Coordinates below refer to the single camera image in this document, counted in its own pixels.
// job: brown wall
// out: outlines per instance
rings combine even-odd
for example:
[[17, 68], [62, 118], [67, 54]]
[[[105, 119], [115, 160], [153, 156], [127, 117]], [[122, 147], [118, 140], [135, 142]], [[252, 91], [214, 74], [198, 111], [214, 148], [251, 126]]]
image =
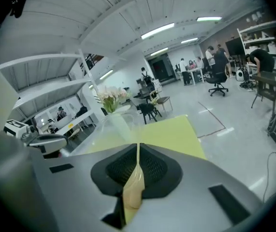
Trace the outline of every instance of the brown wall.
[[[256, 25], [255, 22], [253, 22], [251, 19], [251, 15], [253, 13], [254, 12], [251, 12], [251, 13], [241, 17], [240, 19], [236, 20], [235, 22], [232, 22], [227, 27], [225, 27], [222, 30], [218, 31], [217, 33], [213, 34], [210, 38], [201, 42], [200, 48], [201, 48], [203, 55], [205, 56], [205, 51], [207, 50], [209, 45], [213, 46], [214, 49], [216, 50], [218, 44], [221, 44], [221, 47], [223, 47], [228, 54], [228, 49], [227, 49], [225, 43], [227, 41], [232, 40], [233, 37], [235, 39], [239, 38], [239, 33], [238, 33], [237, 29], [243, 30], [243, 29], [246, 29], [246, 28]], [[276, 20], [276, 18], [269, 11], [266, 10], [265, 13], [262, 15], [261, 23], [273, 21], [273, 20]]]

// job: black rectangular slot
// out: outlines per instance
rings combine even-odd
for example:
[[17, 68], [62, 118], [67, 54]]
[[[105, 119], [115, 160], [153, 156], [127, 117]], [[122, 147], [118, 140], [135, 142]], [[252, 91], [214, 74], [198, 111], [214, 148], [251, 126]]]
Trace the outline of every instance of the black rectangular slot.
[[67, 164], [63, 164], [60, 166], [56, 166], [56, 167], [50, 167], [50, 170], [54, 174], [54, 173], [65, 171], [65, 170], [71, 169], [71, 168], [73, 168], [73, 166], [71, 164], [67, 163]]
[[223, 185], [210, 187], [209, 190], [233, 225], [250, 216], [250, 213]]

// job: black mesh pad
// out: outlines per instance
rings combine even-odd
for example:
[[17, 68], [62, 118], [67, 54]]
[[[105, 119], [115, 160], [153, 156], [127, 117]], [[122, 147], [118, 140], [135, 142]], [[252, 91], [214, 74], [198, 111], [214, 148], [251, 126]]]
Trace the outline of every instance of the black mesh pad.
[[[120, 196], [136, 167], [137, 145], [132, 144], [116, 154], [97, 162], [91, 178], [103, 194]], [[143, 199], [167, 196], [180, 183], [183, 172], [174, 159], [140, 144], [140, 166], [144, 174]]]

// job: white glossy floor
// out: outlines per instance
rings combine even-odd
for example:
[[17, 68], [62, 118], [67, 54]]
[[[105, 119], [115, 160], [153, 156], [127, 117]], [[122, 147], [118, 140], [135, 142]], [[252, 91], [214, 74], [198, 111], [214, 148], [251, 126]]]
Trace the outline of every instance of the white glossy floor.
[[[160, 96], [171, 97], [173, 111], [169, 103], [165, 106], [167, 114], [161, 106], [159, 110], [162, 119], [188, 115], [207, 159], [244, 183], [262, 199], [267, 184], [267, 158], [276, 151], [276, 144], [266, 133], [272, 102], [266, 98], [261, 102], [257, 98], [251, 109], [255, 92], [240, 88], [240, 83], [234, 78], [228, 79], [224, 84], [229, 89], [225, 97], [219, 92], [210, 97], [208, 89], [214, 86], [206, 82], [196, 86], [172, 83], [163, 87]], [[269, 185], [265, 200], [274, 193], [275, 154], [269, 159]]]

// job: flower bouquet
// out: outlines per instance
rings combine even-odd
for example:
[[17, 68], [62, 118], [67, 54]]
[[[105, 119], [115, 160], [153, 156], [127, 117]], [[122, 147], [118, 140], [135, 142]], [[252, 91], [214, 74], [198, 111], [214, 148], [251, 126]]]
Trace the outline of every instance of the flower bouquet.
[[116, 87], [104, 87], [104, 90], [97, 95], [108, 113], [115, 112], [120, 102], [128, 97], [126, 90]]

